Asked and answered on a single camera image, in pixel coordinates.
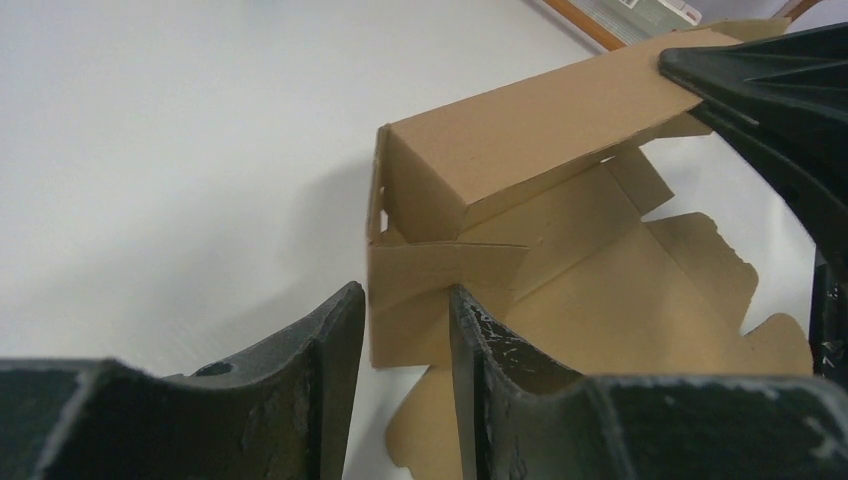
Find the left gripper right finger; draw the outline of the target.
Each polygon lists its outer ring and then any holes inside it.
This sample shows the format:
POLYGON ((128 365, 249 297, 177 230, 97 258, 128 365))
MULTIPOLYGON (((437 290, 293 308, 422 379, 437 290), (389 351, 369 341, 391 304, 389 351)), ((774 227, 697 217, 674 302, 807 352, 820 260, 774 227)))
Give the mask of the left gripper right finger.
POLYGON ((847 394, 818 377, 586 375, 449 294, 466 479, 843 479, 847 394))

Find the brown cardboard box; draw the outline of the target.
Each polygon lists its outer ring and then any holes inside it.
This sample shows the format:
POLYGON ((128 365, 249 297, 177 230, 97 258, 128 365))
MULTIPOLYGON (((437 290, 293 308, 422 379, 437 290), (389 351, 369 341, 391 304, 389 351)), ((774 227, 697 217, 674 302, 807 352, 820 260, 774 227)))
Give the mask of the brown cardboard box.
POLYGON ((461 477, 448 295, 586 373, 810 375, 798 323, 740 327, 755 269, 702 213, 647 221, 672 191, 642 152, 708 128, 659 75, 667 48, 782 34, 786 20, 670 33, 382 126, 368 214, 371 362, 422 366, 385 434, 416 479, 461 477))

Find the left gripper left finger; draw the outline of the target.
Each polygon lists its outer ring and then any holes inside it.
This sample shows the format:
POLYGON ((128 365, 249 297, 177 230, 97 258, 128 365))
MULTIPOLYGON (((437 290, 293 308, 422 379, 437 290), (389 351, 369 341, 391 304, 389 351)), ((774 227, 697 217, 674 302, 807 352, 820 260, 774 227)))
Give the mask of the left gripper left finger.
POLYGON ((192 375, 114 359, 1 363, 5 479, 339 479, 365 326, 350 282, 192 375))

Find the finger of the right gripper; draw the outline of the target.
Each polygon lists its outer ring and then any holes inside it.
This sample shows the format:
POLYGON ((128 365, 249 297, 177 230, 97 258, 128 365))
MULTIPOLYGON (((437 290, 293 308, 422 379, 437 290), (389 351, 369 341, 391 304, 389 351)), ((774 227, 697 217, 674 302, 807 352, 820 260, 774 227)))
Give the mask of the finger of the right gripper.
POLYGON ((827 259, 847 256, 847 25, 671 48, 659 71, 778 192, 827 259))

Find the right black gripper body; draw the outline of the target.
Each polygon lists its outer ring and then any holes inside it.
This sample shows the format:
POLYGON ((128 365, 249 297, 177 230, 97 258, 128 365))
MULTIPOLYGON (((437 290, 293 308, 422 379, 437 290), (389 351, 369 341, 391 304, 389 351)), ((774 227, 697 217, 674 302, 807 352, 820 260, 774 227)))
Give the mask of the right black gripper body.
POLYGON ((847 295, 831 267, 815 252, 809 319, 813 372, 847 387, 847 295))

